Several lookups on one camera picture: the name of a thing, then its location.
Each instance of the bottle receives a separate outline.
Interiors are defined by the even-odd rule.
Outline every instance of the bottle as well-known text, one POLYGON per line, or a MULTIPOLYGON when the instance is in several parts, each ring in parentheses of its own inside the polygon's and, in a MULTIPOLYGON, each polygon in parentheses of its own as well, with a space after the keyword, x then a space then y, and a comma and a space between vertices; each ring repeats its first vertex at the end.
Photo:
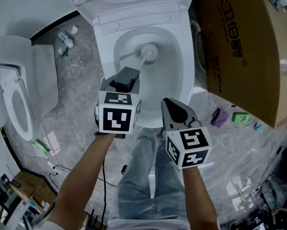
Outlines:
POLYGON ((68 48, 73 48, 74 43, 72 39, 69 39, 69 37, 64 32, 59 33, 58 37, 65 43, 68 48))

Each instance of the white toilet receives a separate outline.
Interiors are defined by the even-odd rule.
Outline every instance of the white toilet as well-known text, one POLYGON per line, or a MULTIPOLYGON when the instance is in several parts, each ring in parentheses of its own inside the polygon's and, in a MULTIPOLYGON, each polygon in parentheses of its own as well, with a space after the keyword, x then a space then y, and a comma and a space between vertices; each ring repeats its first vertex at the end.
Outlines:
POLYGON ((189 104, 195 63, 188 9, 192 0, 69 0, 94 26, 105 78, 136 68, 140 49, 158 48, 152 64, 140 67, 141 112, 137 125, 162 127, 161 100, 189 104))
POLYGON ((53 46, 0 36, 0 86, 14 128, 23 139, 34 140, 41 118, 58 103, 53 46))

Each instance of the white cube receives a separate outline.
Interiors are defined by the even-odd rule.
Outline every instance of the white cube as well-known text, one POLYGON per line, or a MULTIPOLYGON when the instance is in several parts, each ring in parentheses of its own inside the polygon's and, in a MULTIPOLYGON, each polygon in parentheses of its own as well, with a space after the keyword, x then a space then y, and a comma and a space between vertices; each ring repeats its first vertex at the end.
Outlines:
POLYGON ((207 127, 167 131, 166 151, 179 169, 204 164, 211 148, 207 127))
POLYGON ((99 91, 99 130, 131 134, 140 112, 139 94, 99 91))

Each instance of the purple object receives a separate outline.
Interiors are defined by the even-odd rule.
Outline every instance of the purple object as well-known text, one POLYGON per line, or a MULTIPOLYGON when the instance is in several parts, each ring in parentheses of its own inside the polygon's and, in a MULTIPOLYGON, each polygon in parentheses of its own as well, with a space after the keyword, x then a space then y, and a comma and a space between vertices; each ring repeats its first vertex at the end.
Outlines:
POLYGON ((222 124, 228 119, 229 114, 223 111, 221 108, 217 108, 216 111, 212 115, 212 120, 210 124, 217 128, 220 128, 222 124))

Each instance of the green object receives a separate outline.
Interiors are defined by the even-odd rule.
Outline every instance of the green object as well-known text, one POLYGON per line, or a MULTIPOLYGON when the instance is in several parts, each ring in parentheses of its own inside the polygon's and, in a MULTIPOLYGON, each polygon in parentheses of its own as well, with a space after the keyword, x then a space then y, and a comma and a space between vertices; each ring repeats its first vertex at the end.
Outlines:
POLYGON ((244 124, 251 120, 248 113, 234 113, 232 121, 237 124, 244 124))
POLYGON ((63 58, 64 56, 69 56, 69 48, 68 47, 65 49, 65 51, 63 51, 61 58, 63 58))
POLYGON ((45 153, 49 153, 49 149, 47 149, 47 147, 41 142, 41 141, 39 141, 39 140, 36 140, 36 145, 40 148, 40 149, 42 149, 43 150, 43 152, 45 152, 45 153))

